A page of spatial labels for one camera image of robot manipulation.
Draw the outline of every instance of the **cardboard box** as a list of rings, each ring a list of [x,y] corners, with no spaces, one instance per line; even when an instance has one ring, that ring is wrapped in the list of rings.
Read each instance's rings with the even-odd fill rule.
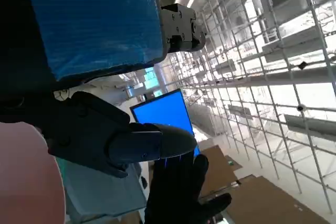
[[[328,224],[322,217],[264,177],[230,191],[227,213],[235,224]]]

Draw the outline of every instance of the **robotic hand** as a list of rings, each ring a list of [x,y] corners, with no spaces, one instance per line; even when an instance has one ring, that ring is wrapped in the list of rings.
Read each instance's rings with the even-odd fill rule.
[[[198,202],[207,169],[206,156],[194,160],[193,152],[155,161],[145,224],[205,224],[223,211],[231,203],[230,194]]]
[[[116,176],[129,163],[184,154],[194,137],[129,116],[91,94],[54,91],[152,67],[205,36],[195,12],[160,0],[4,0],[0,122],[41,129],[51,155]]]

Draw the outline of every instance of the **blue monitor screen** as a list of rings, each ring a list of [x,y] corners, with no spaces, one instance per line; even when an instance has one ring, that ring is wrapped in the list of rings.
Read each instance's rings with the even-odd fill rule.
[[[173,91],[131,108],[139,123],[160,123],[182,128],[194,135],[188,112],[180,90]]]

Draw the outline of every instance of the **brown cardboard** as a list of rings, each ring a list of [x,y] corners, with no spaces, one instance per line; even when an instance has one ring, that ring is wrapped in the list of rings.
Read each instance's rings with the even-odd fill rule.
[[[106,224],[139,224],[140,220],[141,218],[139,212],[136,211],[123,216],[121,221],[119,221],[118,219],[114,219],[107,222]]]
[[[232,168],[227,163],[218,145],[201,151],[208,158],[209,168],[201,190],[201,197],[205,197],[223,187],[230,186],[237,180]]]
[[[264,177],[253,178],[230,194],[227,212],[235,224],[328,223]]]

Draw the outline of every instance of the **pink surface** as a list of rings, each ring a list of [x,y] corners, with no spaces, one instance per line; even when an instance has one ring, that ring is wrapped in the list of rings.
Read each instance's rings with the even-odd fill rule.
[[[55,158],[25,123],[0,123],[0,222],[64,224],[65,196]]]

